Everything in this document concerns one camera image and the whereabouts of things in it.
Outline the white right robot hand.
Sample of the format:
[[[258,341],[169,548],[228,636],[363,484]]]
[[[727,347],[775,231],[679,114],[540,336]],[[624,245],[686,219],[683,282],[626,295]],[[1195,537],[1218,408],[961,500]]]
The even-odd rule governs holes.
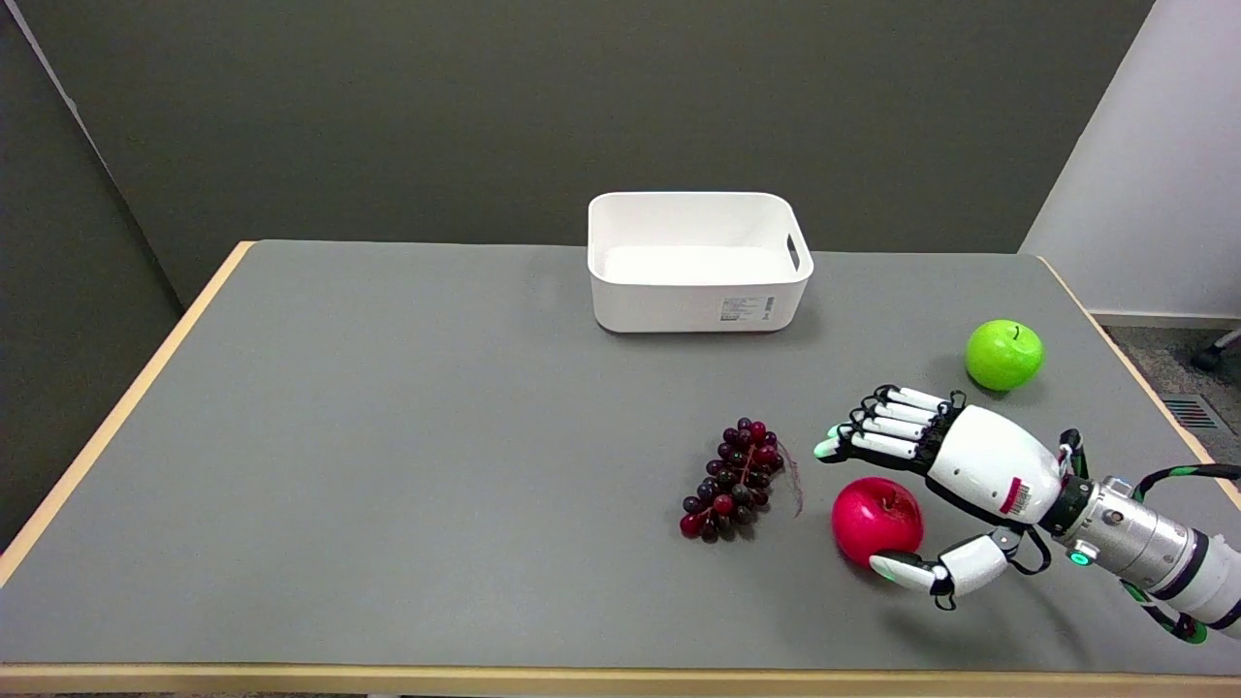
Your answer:
[[[939,499],[992,525],[934,560],[906,551],[867,556],[874,573],[928,592],[941,610],[954,610],[957,597],[1009,569],[1033,576],[1050,566],[1050,549],[1036,527],[1059,503],[1066,468],[1026,428],[970,405],[963,392],[934,397],[907,386],[877,386],[829,428],[812,455],[824,463],[862,460],[920,474]]]

